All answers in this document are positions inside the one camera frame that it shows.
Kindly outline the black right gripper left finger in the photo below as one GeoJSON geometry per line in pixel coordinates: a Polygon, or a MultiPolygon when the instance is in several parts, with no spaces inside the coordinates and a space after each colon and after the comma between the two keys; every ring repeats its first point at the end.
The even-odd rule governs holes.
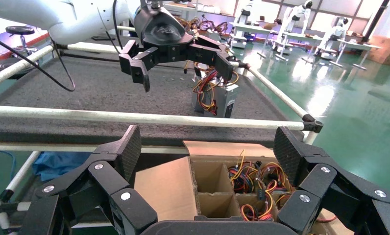
{"type": "Polygon", "coordinates": [[[120,235],[139,235],[158,221],[129,184],[141,154],[141,134],[130,125],[117,141],[99,145],[79,167],[36,190],[21,235],[70,235],[84,214],[99,207],[120,235]]]}

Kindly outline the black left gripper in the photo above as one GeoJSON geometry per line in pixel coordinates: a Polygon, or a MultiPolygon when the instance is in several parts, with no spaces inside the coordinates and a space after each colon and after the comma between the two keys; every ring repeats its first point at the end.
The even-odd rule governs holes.
{"type": "Polygon", "coordinates": [[[119,54],[120,66],[134,83],[143,85],[146,93],[150,91],[148,71],[159,62],[188,59],[214,67],[224,82],[232,79],[233,66],[226,46],[206,36],[194,40],[164,7],[142,7],[133,24],[143,47],[129,40],[119,54]]]}

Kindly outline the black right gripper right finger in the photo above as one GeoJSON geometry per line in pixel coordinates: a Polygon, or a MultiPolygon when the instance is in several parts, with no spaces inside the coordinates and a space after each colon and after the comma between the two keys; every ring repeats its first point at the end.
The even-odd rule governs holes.
{"type": "Polygon", "coordinates": [[[305,235],[322,209],[356,235],[390,235],[390,191],[340,167],[322,148],[279,127],[274,154],[294,192],[277,221],[305,235]]]}

